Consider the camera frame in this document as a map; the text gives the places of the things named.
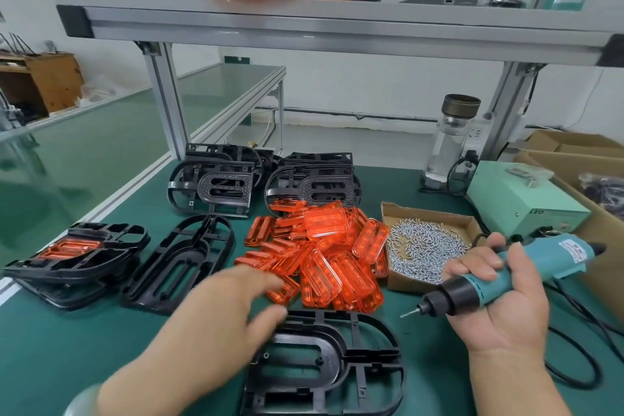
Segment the teal electric screwdriver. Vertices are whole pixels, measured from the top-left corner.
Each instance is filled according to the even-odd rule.
[[[535,264],[542,281],[565,278],[585,271],[585,264],[602,254],[606,246],[588,243],[572,234],[561,234],[544,238],[528,238],[522,245]],[[507,259],[509,247],[497,247],[494,251],[503,260]],[[458,275],[425,294],[422,302],[410,314],[429,316],[455,316],[465,314],[488,305],[512,289],[511,271],[504,267],[498,271],[498,278],[485,281],[472,274]]]

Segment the bottle lid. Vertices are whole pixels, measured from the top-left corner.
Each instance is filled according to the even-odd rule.
[[[442,113],[458,119],[473,119],[477,116],[481,99],[463,94],[448,94],[444,97]]]

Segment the glass water bottle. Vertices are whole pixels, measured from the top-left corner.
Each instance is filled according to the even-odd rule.
[[[424,174],[426,187],[446,187],[448,173],[464,151],[464,144],[480,105],[481,101],[476,97],[462,94],[449,94],[444,98],[433,150]]]

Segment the green table surface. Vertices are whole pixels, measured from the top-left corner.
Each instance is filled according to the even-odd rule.
[[[221,64],[181,77],[189,135],[276,69]],[[22,164],[0,165],[2,266],[35,253],[168,151],[152,89],[32,134],[39,145],[24,153],[45,175],[33,178]],[[0,160],[9,147],[0,140]]]
[[[147,228],[152,242],[143,252],[146,257],[182,220],[168,205],[164,188],[173,165],[152,178],[140,190],[114,210],[108,223],[134,223]],[[363,186],[361,207],[380,218],[380,202],[402,206],[437,209],[470,214],[462,199],[417,193],[420,172],[405,169],[357,167]],[[252,216],[267,214],[262,201],[256,200]],[[242,255],[245,237],[252,219],[232,220],[237,245],[228,260]],[[585,302],[603,319],[612,316],[579,283],[567,285],[569,291]],[[467,353],[446,319],[405,318],[399,315],[414,309],[418,298],[384,290],[386,302],[376,317],[385,321],[398,336],[407,390],[396,412],[399,416],[464,416],[475,414],[469,381]],[[581,392],[559,385],[565,400],[576,416],[621,413],[622,365],[607,349],[600,336],[585,325],[557,297],[552,305],[552,325],[572,335],[599,360],[604,370],[604,384],[593,392]],[[266,298],[254,303],[252,312],[268,304]],[[291,307],[301,307],[297,300]],[[165,322],[165,318],[124,309],[114,297],[87,309],[61,312],[21,290],[0,307],[0,413],[6,415],[60,415],[82,389],[104,381],[120,366],[137,357]],[[564,372],[580,379],[589,378],[591,370],[574,349],[558,337],[549,337],[549,361]],[[243,388],[243,374],[226,386],[206,396],[186,414],[234,416]]]

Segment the hand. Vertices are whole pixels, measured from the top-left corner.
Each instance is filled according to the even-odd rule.
[[[286,318],[286,308],[274,305],[247,323],[252,301],[281,286],[275,275],[243,265],[206,278],[143,354],[105,382],[98,397],[101,414],[178,414],[223,385]]]
[[[487,247],[476,247],[449,261],[442,279],[466,273],[487,281],[496,279],[495,270],[502,269],[504,263],[491,247],[503,246],[505,239],[494,233],[487,241]],[[448,321],[472,354],[504,351],[543,360],[549,302],[542,279],[520,244],[509,247],[507,265],[511,269],[512,291],[471,314],[449,316]]]

